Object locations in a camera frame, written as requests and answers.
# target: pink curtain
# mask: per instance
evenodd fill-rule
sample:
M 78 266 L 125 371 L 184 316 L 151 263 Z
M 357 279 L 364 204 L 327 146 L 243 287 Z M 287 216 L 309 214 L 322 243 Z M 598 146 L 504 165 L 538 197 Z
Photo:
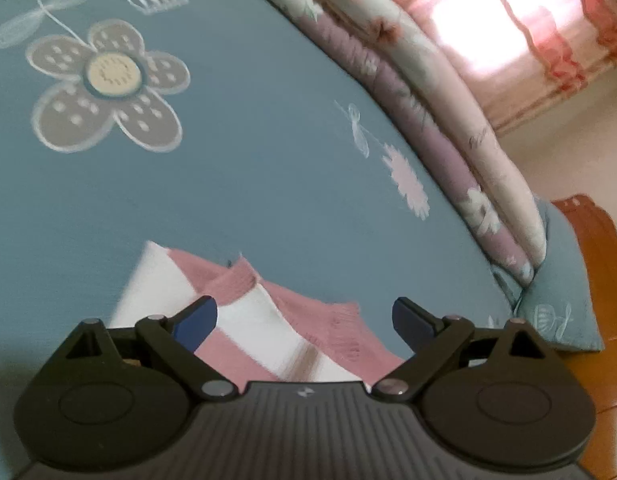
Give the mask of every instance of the pink curtain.
M 444 51 L 499 135 L 617 65 L 617 0 L 394 0 Z

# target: wall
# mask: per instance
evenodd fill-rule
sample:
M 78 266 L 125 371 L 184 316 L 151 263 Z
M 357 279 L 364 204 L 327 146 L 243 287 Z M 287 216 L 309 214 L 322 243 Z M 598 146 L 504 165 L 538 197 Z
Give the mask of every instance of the wall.
M 501 145 L 538 195 L 585 193 L 617 225 L 617 69 L 513 130 Z

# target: screw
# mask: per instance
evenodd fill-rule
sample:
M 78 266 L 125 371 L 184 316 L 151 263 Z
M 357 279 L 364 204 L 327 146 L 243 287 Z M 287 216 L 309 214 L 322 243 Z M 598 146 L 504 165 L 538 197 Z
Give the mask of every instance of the screw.
M 207 381 L 202 384 L 202 392 L 209 397 L 226 397 L 233 393 L 234 386 L 228 381 L 221 379 L 214 381 Z
M 382 379 L 375 385 L 377 389 L 386 395 L 402 395 L 408 390 L 408 383 L 401 379 Z

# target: pillow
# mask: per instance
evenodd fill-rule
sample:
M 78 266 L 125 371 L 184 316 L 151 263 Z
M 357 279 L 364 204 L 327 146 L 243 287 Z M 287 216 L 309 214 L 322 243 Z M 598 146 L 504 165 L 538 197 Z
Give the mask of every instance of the pillow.
M 536 201 L 546 228 L 546 259 L 524 291 L 515 316 L 530 322 L 556 349 L 603 350 L 575 231 L 554 205 Z
M 501 291 L 506 296 L 506 299 L 511 304 L 511 311 L 513 308 L 517 306 L 519 303 L 519 298 L 521 297 L 522 288 L 521 285 L 511 276 L 511 273 L 506 269 L 503 269 L 497 264 L 491 264 L 491 271 L 493 273 L 493 278 L 501 288 Z

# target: bedspread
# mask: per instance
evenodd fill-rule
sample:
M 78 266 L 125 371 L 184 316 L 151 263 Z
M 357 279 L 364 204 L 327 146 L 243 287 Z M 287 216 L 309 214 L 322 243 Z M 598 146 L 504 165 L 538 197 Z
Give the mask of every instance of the bedspread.
M 389 56 L 425 98 L 444 132 L 479 174 L 517 241 L 534 266 L 539 266 L 546 256 L 546 234 L 533 195 L 444 54 L 392 0 L 324 1 Z
M 508 227 L 499 221 L 495 208 L 461 153 L 440 132 L 393 66 L 355 35 L 349 34 L 316 1 L 271 1 L 328 56 L 365 86 L 463 216 L 484 253 L 505 267 L 520 284 L 528 285 L 533 279 L 533 267 L 527 254 Z M 354 110 L 345 112 L 354 114 Z

